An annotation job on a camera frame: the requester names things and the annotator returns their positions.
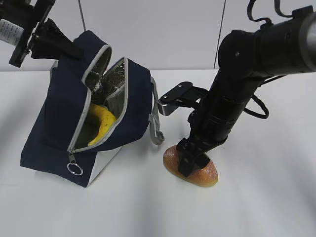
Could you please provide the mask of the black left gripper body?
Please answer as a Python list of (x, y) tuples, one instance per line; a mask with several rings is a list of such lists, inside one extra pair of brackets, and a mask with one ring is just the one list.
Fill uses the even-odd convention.
[(43, 47), (45, 20), (54, 0), (2, 0), (0, 2), (0, 40), (15, 47), (9, 63), (20, 67), (26, 55), (35, 58)]

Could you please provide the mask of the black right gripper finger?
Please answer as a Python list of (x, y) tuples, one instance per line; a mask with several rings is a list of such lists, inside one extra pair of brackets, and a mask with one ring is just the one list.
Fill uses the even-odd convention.
[(178, 171), (185, 177), (189, 177), (195, 170), (195, 152), (180, 151)]
[(207, 154), (203, 153), (195, 158), (195, 170), (205, 168), (210, 162), (210, 158)]

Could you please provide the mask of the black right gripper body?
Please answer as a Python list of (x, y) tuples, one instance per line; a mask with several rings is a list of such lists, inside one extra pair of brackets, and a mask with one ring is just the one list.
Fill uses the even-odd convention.
[(208, 93), (190, 120), (191, 132), (177, 150), (181, 158), (196, 158), (222, 145), (247, 104), (237, 94)]

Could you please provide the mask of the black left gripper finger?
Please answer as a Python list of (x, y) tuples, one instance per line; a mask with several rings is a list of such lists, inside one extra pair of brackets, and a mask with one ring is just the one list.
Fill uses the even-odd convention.
[(62, 55), (58, 43), (46, 36), (37, 36), (33, 38), (33, 47), (31, 49), (31, 58), (33, 59), (55, 59), (58, 60)]
[(83, 51), (70, 41), (50, 18), (45, 23), (45, 43), (46, 56), (49, 59), (59, 59), (62, 55), (73, 59), (80, 59), (83, 56)]

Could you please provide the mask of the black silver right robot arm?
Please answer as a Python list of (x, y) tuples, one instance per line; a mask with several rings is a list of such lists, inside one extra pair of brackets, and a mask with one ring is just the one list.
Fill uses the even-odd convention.
[(256, 32), (231, 31), (218, 51), (219, 71), (208, 93), (190, 114), (191, 132), (177, 145), (178, 171), (185, 177), (209, 163), (206, 153), (222, 145), (241, 113), (266, 119), (255, 96), (258, 87), (290, 74), (316, 70), (316, 13), (293, 10), (285, 21), (263, 18)]

